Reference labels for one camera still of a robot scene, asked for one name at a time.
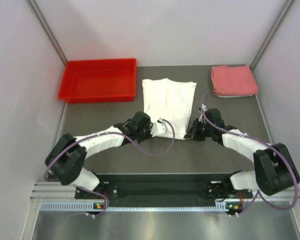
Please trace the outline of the white t-shirt with red print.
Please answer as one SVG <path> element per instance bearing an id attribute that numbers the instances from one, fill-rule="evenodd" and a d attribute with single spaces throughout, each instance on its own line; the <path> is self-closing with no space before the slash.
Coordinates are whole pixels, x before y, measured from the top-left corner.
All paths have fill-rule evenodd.
<path id="1" fill-rule="evenodd" d="M 161 138 L 183 140 L 187 133 L 192 114 L 197 83 L 178 82 L 168 78 L 142 80 L 143 111 L 153 122 L 165 119 L 171 123 L 174 132 L 169 127 L 167 132 L 159 135 Z"/>

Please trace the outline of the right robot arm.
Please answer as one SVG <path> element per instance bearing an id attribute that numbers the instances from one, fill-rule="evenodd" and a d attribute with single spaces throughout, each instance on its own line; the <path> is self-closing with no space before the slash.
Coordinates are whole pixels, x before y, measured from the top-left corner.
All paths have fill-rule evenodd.
<path id="1" fill-rule="evenodd" d="M 271 145 L 225 125 L 216 108 L 206 110 L 195 119 L 184 138 L 198 142 L 211 138 L 253 162 L 252 171 L 234 172 L 223 185 L 223 192 L 229 198 L 235 198 L 242 190 L 259 190 L 272 196 L 300 183 L 298 170 L 284 144 Z"/>

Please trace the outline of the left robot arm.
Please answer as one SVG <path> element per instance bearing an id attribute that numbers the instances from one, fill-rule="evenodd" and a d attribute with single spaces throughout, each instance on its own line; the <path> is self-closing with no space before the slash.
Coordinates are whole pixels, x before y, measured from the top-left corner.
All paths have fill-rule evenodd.
<path id="1" fill-rule="evenodd" d="M 153 126 L 150 117 L 138 111 L 133 118 L 104 131 L 86 136 L 64 134 L 45 159 L 45 164 L 51 166 L 51 172 L 62 185 L 83 187 L 92 198 L 99 198 L 104 187 L 95 173 L 84 168 L 85 160 L 104 150 L 130 144 L 129 140 L 138 143 L 148 140 L 153 137 Z"/>

